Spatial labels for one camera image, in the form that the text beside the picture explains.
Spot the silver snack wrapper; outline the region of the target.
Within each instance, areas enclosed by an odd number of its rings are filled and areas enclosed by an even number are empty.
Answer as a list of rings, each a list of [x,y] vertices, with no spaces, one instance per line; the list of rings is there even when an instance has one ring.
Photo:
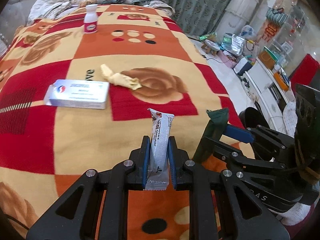
[[[166,190],[169,185],[168,141],[173,114],[148,108],[152,117],[150,159],[148,179],[145,189],[149,191]]]

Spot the yellow cloth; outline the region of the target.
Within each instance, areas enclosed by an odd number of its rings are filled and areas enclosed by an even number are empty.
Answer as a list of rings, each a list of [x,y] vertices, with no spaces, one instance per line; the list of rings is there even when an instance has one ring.
[[[114,73],[106,64],[102,64],[100,70],[103,79],[115,86],[121,86],[131,90],[142,88],[138,78],[132,78],[121,73]]]

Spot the white medicine box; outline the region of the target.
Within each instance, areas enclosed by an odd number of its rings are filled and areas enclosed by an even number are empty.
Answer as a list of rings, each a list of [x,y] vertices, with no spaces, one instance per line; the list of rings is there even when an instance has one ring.
[[[110,84],[103,81],[58,79],[44,96],[47,106],[105,109]]]

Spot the white low cabinet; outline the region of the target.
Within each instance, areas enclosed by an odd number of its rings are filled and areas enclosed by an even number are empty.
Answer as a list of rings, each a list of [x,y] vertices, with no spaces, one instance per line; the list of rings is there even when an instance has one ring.
[[[271,70],[256,59],[249,71],[243,74],[242,86],[269,127],[287,133],[283,119],[286,105],[295,99],[292,90],[284,91],[273,77]]]

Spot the small round stool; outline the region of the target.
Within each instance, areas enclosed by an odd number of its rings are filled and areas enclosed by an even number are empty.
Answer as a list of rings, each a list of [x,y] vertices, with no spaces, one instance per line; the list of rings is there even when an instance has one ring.
[[[212,54],[213,56],[216,56],[217,53],[220,51],[220,46],[211,40],[205,40],[203,45],[201,46],[201,49],[206,54]]]

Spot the patterned fleece blanket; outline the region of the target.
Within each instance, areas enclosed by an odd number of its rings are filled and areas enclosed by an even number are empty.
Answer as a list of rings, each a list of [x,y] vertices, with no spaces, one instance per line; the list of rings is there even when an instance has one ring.
[[[208,110],[228,108],[227,90],[179,26],[164,12],[100,5],[97,31],[85,10],[18,27],[1,59],[1,210],[13,235],[28,229],[85,171],[109,170],[152,129],[150,109],[173,114],[170,134],[193,155]],[[136,77],[138,90],[110,86],[106,108],[47,106],[58,79],[102,81],[100,67]]]

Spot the white pink-label bottle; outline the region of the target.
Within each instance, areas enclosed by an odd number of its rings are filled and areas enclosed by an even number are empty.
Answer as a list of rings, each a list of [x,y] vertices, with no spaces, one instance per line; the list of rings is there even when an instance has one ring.
[[[86,6],[86,14],[84,18],[84,33],[90,34],[97,31],[98,15],[97,4],[90,4]]]

